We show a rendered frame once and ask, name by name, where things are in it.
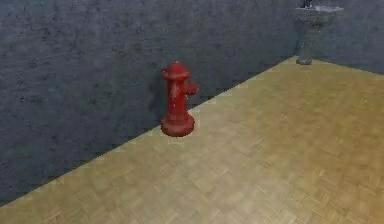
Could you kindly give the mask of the red fire hydrant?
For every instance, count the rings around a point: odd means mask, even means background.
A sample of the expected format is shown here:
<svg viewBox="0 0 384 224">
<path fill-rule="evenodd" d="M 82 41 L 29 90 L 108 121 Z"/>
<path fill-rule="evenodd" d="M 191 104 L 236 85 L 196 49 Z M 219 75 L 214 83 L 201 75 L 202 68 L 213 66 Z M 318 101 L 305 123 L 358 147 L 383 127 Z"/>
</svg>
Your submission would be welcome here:
<svg viewBox="0 0 384 224">
<path fill-rule="evenodd" d="M 189 82 L 190 71 L 179 61 L 174 61 L 162 71 L 167 81 L 167 112 L 161 119 L 161 130 L 171 137 L 183 137 L 194 130 L 195 120 L 187 111 L 187 98 L 199 88 Z"/>
</svg>

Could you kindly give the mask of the grey pedestal sink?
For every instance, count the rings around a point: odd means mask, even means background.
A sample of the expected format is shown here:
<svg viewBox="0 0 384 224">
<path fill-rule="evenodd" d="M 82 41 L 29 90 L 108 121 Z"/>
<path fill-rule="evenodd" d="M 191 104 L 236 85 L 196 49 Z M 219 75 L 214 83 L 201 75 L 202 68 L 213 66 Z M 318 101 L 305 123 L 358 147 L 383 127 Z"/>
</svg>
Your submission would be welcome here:
<svg viewBox="0 0 384 224">
<path fill-rule="evenodd" d="M 312 64 L 312 49 L 323 27 L 333 23 L 344 11 L 343 7 L 311 5 L 294 9 L 294 19 L 300 28 L 296 63 Z"/>
</svg>

